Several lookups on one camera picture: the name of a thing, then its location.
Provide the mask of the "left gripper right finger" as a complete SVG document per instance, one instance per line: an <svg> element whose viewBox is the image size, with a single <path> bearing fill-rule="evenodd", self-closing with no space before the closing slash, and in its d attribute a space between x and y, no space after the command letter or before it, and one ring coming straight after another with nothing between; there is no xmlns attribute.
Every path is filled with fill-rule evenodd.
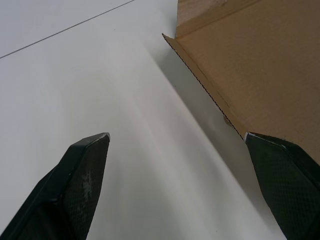
<svg viewBox="0 0 320 240"><path fill-rule="evenodd" d="M265 202L288 240L320 238L320 166L297 144L247 132Z"/></svg>

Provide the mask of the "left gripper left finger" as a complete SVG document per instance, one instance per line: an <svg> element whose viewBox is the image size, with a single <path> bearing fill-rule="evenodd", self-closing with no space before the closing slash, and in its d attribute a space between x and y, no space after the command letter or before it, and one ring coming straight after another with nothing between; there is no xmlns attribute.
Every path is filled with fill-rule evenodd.
<svg viewBox="0 0 320 240"><path fill-rule="evenodd" d="M69 146L59 163L33 188L2 240L85 240L101 194L110 135Z"/></svg>

